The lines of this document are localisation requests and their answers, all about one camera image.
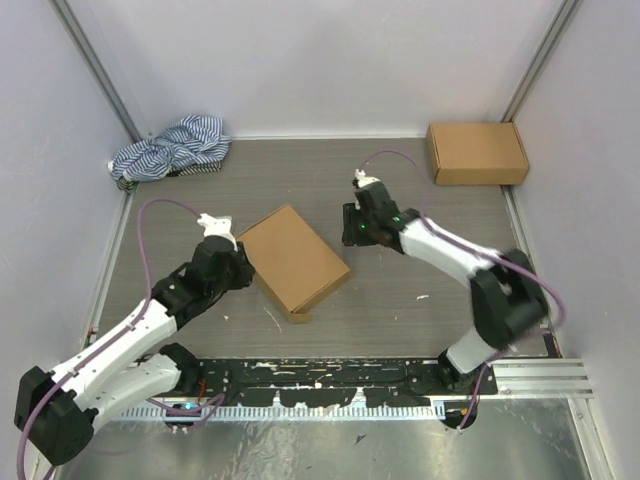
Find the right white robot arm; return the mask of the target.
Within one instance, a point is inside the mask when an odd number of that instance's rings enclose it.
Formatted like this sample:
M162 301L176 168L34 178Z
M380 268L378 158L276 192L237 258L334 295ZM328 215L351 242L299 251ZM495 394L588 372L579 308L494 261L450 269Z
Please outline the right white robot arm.
M473 326L442 352L442 387L462 394L479 369L527 335L549 313L524 252L481 247L441 228L419 211L400 210L384 183L361 170L352 181L355 201L343 205L342 243L380 245L424 261L467 287Z

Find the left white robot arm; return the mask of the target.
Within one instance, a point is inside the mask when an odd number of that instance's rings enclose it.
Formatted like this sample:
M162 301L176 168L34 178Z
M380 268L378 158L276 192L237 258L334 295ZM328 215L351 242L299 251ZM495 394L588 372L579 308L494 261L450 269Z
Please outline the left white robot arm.
M199 360L172 343L146 361L140 356L215 305L251 285L255 273L244 245L204 238L190 261L150 287L120 324L76 356L45 371L35 366L19 382L14 424L20 430L17 470L33 445L52 466L75 458L115 415L162 393L194 394Z

